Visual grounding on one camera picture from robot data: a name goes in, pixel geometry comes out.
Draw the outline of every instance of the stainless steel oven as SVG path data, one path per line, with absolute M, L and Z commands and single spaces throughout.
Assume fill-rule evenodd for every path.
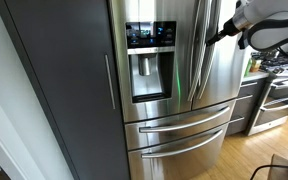
M 252 135 L 285 123 L 288 118 L 288 76 L 268 78 L 246 131 Z

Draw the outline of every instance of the french door refrigerator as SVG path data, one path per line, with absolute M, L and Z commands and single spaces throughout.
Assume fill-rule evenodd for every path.
M 132 179 L 205 171 L 218 157 L 243 66 L 233 58 L 236 39 L 205 41 L 235 2 L 109 2 Z

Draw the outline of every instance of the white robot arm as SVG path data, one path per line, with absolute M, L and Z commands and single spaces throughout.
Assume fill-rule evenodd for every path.
M 288 0 L 253 0 L 238 7 L 223 30 L 207 45 L 241 31 L 245 31 L 244 38 L 247 38 L 248 44 L 259 51 L 272 50 L 288 43 Z

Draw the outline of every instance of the control display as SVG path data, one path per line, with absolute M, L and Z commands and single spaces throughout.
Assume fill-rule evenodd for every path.
M 128 49 L 174 46 L 175 35 L 175 21 L 126 23 Z

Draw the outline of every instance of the refrigerator door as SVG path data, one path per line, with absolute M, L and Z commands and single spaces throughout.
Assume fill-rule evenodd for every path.
M 132 179 L 190 179 L 213 166 L 227 124 L 185 139 L 128 153 Z
M 234 15 L 235 1 L 212 1 L 212 13 L 208 32 L 216 30 L 217 9 L 220 10 L 219 26 Z M 237 37 L 226 37 L 215 46 L 208 47 L 204 56 L 200 86 L 197 88 L 192 109 L 199 109 L 237 97 L 242 80 L 244 51 L 237 46 Z
M 128 150 L 189 137 L 229 121 L 235 100 L 180 115 L 125 125 Z
M 152 119 L 191 110 L 192 102 L 187 99 L 191 86 L 191 64 L 193 63 L 192 61 L 195 61 L 193 57 L 195 53 L 192 52 L 194 51 L 192 47 L 193 44 L 197 45 L 197 41 L 200 41 L 199 35 L 202 33 L 199 32 L 199 27 L 202 26 L 203 23 L 198 22 L 198 20 L 203 18 L 199 17 L 198 14 L 200 14 L 200 16 L 204 14 L 198 12 L 206 11 L 204 10 L 206 9 L 206 2 L 208 1 L 110 0 L 125 122 Z M 164 22 L 176 23 L 174 46 L 129 49 L 128 38 L 131 37 L 129 37 L 129 34 L 126 36 L 126 33 L 129 33 L 129 31 L 126 32 L 125 26 L 131 26 L 136 23 L 158 24 Z M 133 27 L 130 26 L 128 26 L 128 30 L 133 30 Z M 157 56 L 154 57 L 160 57 L 159 55 L 163 55 L 163 52 L 172 54 L 166 61 L 172 63 L 173 66 L 171 70 L 160 71 L 160 74 L 156 73 L 156 69 L 152 69 L 152 75 L 156 77 L 163 76 L 160 82 L 165 82 L 164 85 L 166 83 L 171 84 L 169 91 L 170 96 L 157 100 L 154 100 L 154 96 L 152 96 L 153 98 L 151 100 L 134 101 L 134 88 L 139 88 L 139 86 L 135 85 L 138 84 L 139 81 L 134 77 L 140 77 L 138 78 L 139 80 L 147 79 L 146 83 L 148 84 L 153 82 L 152 80 L 148 80 L 149 78 L 146 78 L 152 75 L 147 75 L 146 77 L 138 75 L 134 61 L 140 61 L 143 55 L 138 55 L 137 53 L 148 53 L 150 56 L 147 55 L 147 57 L 151 58 L 154 54 L 157 54 Z M 146 83 L 142 83 L 142 87 L 146 89 L 141 92 L 151 92 L 152 88 L 155 88 L 156 83 L 154 86 L 152 85 L 152 87 L 146 85 Z M 164 90 L 164 88 L 158 88 L 156 92 L 162 92 Z

